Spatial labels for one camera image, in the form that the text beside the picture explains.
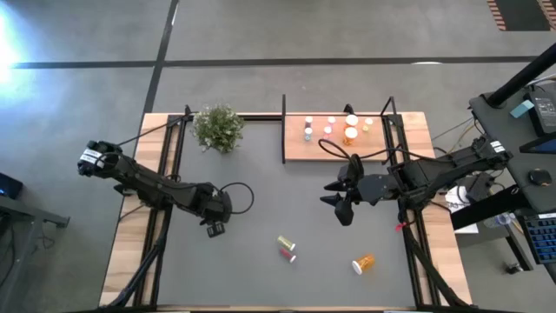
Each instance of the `wooden shelf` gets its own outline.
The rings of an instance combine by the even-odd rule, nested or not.
[[[299,115],[286,115],[286,125],[284,134],[284,148],[286,161],[346,161],[343,158],[333,156],[323,150],[318,141],[324,135],[324,128],[328,126],[328,116],[312,116],[313,135],[310,141],[305,140],[305,117]],[[386,143],[384,141],[384,130],[382,129],[382,121],[378,116],[358,115],[359,123],[357,124],[358,136],[351,145],[343,143],[344,138],[344,120],[345,115],[334,115],[336,123],[329,140],[341,146],[349,155],[357,153],[360,156],[371,154],[376,151],[384,150]],[[369,131],[363,131],[364,120],[372,118],[373,124],[370,125]],[[333,146],[325,146],[327,149],[341,154]],[[362,161],[384,161],[387,158],[386,152],[376,156],[363,159]]]

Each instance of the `potted plant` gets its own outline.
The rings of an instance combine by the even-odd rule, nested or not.
[[[229,105],[217,104],[195,114],[192,133],[203,152],[214,148],[221,153],[229,153],[238,146],[236,141],[243,139],[244,125],[243,119]]]

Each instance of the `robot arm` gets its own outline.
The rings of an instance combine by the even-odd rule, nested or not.
[[[176,182],[125,156],[113,143],[89,141],[77,168],[82,176],[114,178],[120,182],[115,190],[122,194],[125,190],[135,190],[139,199],[151,208],[174,204],[203,218],[201,224],[214,226],[218,223],[217,228],[209,228],[210,236],[224,231],[222,223],[228,222],[232,212],[228,193],[218,190],[212,183]]]
[[[324,187],[330,191],[345,191],[321,200],[335,207],[334,213],[344,226],[351,224],[354,213],[351,203],[368,202],[376,205],[380,200],[400,199],[406,208],[422,210],[436,192],[475,171],[502,170],[512,154],[500,142],[488,135],[473,140],[465,149],[437,159],[423,158],[399,163],[388,168],[387,175],[364,175],[357,155],[349,158],[338,179]]]

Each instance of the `black cable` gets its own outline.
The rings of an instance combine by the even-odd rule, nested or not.
[[[321,147],[321,149],[325,150],[327,153],[329,153],[329,154],[331,154],[335,157],[349,159],[349,154],[344,149],[342,149],[339,145],[337,145],[336,143],[333,143],[333,142],[331,142],[330,140],[327,140],[327,139],[319,139],[318,143],[319,143],[319,146]],[[322,143],[328,143],[328,144],[332,145],[338,151],[340,151],[343,154],[343,156],[341,156],[339,154],[336,154],[336,153],[324,148]],[[371,153],[371,154],[368,154],[368,155],[365,155],[365,156],[360,156],[360,159],[362,160],[362,159],[365,159],[365,158],[374,157],[374,156],[379,155],[380,153],[384,153],[384,152],[388,152],[388,151],[399,151],[399,152],[407,153],[410,156],[418,157],[420,159],[428,160],[428,161],[432,161],[432,162],[438,162],[438,163],[451,163],[452,162],[452,161],[448,161],[448,160],[446,160],[446,161],[438,160],[438,159],[428,157],[428,156],[421,156],[421,155],[418,155],[418,154],[413,153],[411,151],[407,151],[407,150],[399,149],[399,148],[386,148],[384,150],[376,151],[374,153]]]
[[[493,170],[493,172],[492,172],[492,173],[489,173],[489,175],[492,176],[493,178],[498,178],[498,177],[500,177],[502,174],[504,174],[504,170],[506,170],[506,169],[503,169],[497,176],[493,176],[493,174],[494,174],[494,172],[496,172],[496,170]]]
[[[434,150],[438,150],[438,151],[440,151],[440,152],[444,153],[445,155],[446,155],[446,154],[448,154],[448,153],[447,153],[447,152],[446,152],[446,151],[445,151],[444,149],[442,149],[442,148],[439,148],[439,147],[433,147],[433,149],[434,149]]]
[[[436,206],[438,206],[438,207],[441,207],[441,208],[444,209],[444,210],[447,210],[448,212],[450,212],[450,214],[452,213],[452,211],[450,210],[450,208],[448,208],[448,207],[447,207],[446,205],[444,205],[444,204],[436,203],[436,202],[433,201],[433,200],[431,200],[430,203],[432,203],[432,204],[434,204],[434,205],[436,205]]]
[[[231,212],[230,214],[243,214],[249,210],[251,210],[251,207],[253,206],[253,203],[255,202],[255,193],[253,192],[253,190],[251,189],[251,187],[249,187],[249,185],[247,185],[246,183],[242,183],[242,182],[235,182],[235,183],[229,183],[227,185],[225,185],[224,187],[220,188],[220,191],[225,190],[227,187],[229,186],[233,186],[233,185],[241,185],[241,186],[245,186],[249,192],[251,193],[251,204],[243,211],[239,211],[239,212]]]
[[[54,247],[54,245],[56,244],[56,240],[50,238],[49,236],[46,236],[46,234],[44,234],[44,227],[41,227],[41,232],[43,233],[42,236],[40,236],[38,239],[42,239],[43,240],[43,249],[48,250],[52,247]]]
[[[458,194],[458,199],[460,199],[460,201],[461,201],[463,204],[469,204],[468,201],[463,201],[463,199],[461,198],[461,196],[460,196],[460,187],[461,187],[461,186],[458,185],[458,189],[455,191],[455,193]]]
[[[134,208],[133,210],[129,211],[128,213],[120,216],[120,218],[118,219],[118,222],[120,223],[126,216],[128,216],[129,214],[139,210],[140,208],[144,207],[144,204],[139,205],[138,207]]]
[[[531,91],[535,91],[535,88],[540,88],[541,90],[546,92],[546,90],[544,88],[540,87],[538,84],[531,84],[531,85],[529,85],[529,87],[531,88]]]
[[[475,118],[475,120],[473,121],[473,125],[475,125],[475,128],[477,129],[477,131],[481,134],[481,135],[485,135],[485,132],[479,129],[479,126],[477,126],[477,119]]]
[[[503,184],[501,184],[501,183],[496,183],[496,182],[492,182],[492,183],[491,183],[491,185],[497,185],[497,186],[500,186],[500,187],[502,187],[502,190],[504,190],[504,189],[506,188],[506,186],[504,186],[504,185],[503,185]]]
[[[147,130],[147,131],[145,131],[145,132],[142,133],[142,134],[139,134],[139,135],[137,135],[137,136],[135,136],[135,137],[132,137],[132,138],[126,140],[126,141],[123,141],[123,142],[119,143],[118,146],[124,145],[124,144],[126,144],[126,143],[131,143],[132,141],[137,140],[137,139],[139,139],[139,138],[141,138],[141,137],[143,137],[143,136],[145,136],[145,135],[148,135],[148,134],[150,134],[151,132],[153,132],[153,131],[155,131],[155,130],[159,130],[159,129],[161,129],[161,128],[164,127],[164,126],[168,126],[168,127],[174,126],[174,125],[176,125],[177,123],[181,122],[181,120],[183,120],[185,117],[186,117],[186,116],[183,116],[183,117],[177,118],[177,119],[174,120],[174,121],[169,121],[169,122],[167,122],[167,123],[165,123],[165,124],[163,124],[163,125],[156,126],[156,127],[155,127],[154,129],[152,129],[152,130]]]
[[[431,139],[431,141],[433,141],[433,140],[436,139],[436,138],[440,138],[440,137],[446,135],[447,133],[449,133],[449,132],[452,131],[452,130],[457,129],[458,127],[460,127],[460,126],[463,125],[464,123],[467,123],[467,122],[471,121],[471,119],[472,119],[472,117],[469,117],[467,120],[465,120],[465,121],[463,121],[463,122],[461,122],[461,123],[459,123],[459,124],[453,126],[451,129],[446,130],[446,131],[442,132],[441,134],[439,134],[438,136],[433,137],[433,138]]]
[[[405,221],[401,215],[401,211],[398,212],[398,221],[400,221],[401,224],[405,223],[403,226],[410,226],[411,224],[415,223],[415,218],[413,221],[409,221],[409,216],[407,215],[407,210],[406,210],[406,217],[407,217],[407,221]]]
[[[0,290],[2,289],[4,283],[6,283],[6,280],[8,279],[8,277],[10,276],[11,270],[13,270],[14,265],[16,264],[16,232],[14,231],[14,223],[11,223],[11,241],[10,241],[10,247],[8,249],[6,249],[6,251],[4,252],[3,256],[2,256],[2,261],[3,259],[6,257],[6,254],[8,253],[8,250],[11,249],[11,265],[8,268],[8,272],[6,273],[6,275],[2,278],[2,282],[0,282]]]

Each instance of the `cylinder object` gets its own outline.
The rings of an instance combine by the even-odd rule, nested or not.
[[[329,139],[329,138],[330,138],[330,135],[332,135],[332,127],[327,126],[327,127],[324,128],[324,136],[323,136],[323,138],[324,138],[324,139]]]
[[[357,137],[357,129],[355,127],[348,127],[344,130],[344,144],[351,145]]]
[[[278,236],[278,243],[280,243],[284,248],[290,251],[293,251],[295,249],[295,243],[292,243],[282,235]]]
[[[313,135],[313,129],[306,128],[305,129],[305,141],[311,140],[311,135]]]
[[[313,122],[313,117],[305,117],[305,128],[311,128],[311,123]]]
[[[370,130],[372,124],[373,124],[373,119],[372,118],[366,118],[365,119],[365,124],[363,125],[363,131]]]
[[[330,128],[334,127],[334,123],[336,123],[336,117],[328,117],[328,126],[330,126]]]
[[[295,256],[294,254],[292,254],[291,252],[289,252],[286,248],[281,247],[280,248],[280,254],[282,256],[284,256],[284,258],[286,260],[288,260],[290,263],[293,263],[295,261],[295,259],[297,258],[297,256]]]
[[[358,258],[357,260],[351,262],[354,267],[355,273],[361,275],[365,270],[368,270],[374,264],[374,256],[372,254],[367,254]]]

